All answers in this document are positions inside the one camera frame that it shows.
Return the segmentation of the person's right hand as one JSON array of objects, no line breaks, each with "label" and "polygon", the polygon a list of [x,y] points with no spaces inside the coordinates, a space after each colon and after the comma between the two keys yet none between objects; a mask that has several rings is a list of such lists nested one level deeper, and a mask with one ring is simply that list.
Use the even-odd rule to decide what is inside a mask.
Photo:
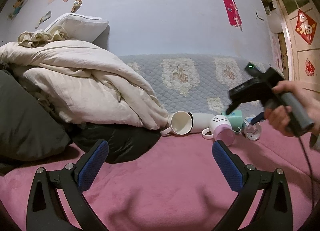
[{"label": "person's right hand", "polygon": [[[315,123],[311,129],[311,133],[319,136],[319,101],[312,97],[307,90],[300,87],[298,81],[280,81],[272,88],[274,93],[291,92],[302,106],[307,111],[308,116]],[[289,131],[288,125],[290,122],[289,112],[291,107],[279,106],[275,109],[266,108],[264,117],[269,121],[270,125],[281,134],[287,137],[292,137],[293,133]]]}]

